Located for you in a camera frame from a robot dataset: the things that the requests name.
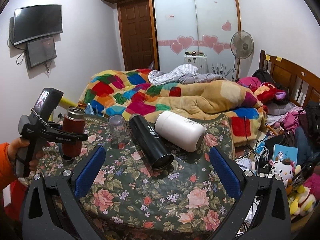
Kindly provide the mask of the left hand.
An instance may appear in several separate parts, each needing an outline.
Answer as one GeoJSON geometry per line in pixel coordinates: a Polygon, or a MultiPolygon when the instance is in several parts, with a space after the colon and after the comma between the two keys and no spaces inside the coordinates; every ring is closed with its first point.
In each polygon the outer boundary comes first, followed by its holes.
{"type": "MultiPolygon", "coordinates": [[[[18,150],[20,150],[21,148],[28,147],[29,144],[30,144],[30,141],[22,138],[17,138],[9,144],[7,149],[7,156],[12,165],[15,164],[15,159],[16,159],[18,150]]],[[[39,160],[42,157],[43,157],[43,150],[40,150],[39,152],[36,153],[35,158],[29,163],[29,168],[31,171],[37,170],[39,160]]]]}

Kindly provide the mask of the orange sleeve forearm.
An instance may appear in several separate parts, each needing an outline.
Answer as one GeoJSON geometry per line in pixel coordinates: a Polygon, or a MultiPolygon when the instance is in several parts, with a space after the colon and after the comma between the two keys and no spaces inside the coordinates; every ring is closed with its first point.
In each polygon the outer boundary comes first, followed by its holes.
{"type": "Polygon", "coordinates": [[[0,159],[0,169],[1,169],[1,180],[0,187],[1,190],[10,185],[13,181],[17,179],[13,162],[15,159],[16,150],[14,149],[14,143],[3,143],[1,144],[1,159],[0,159]]]}

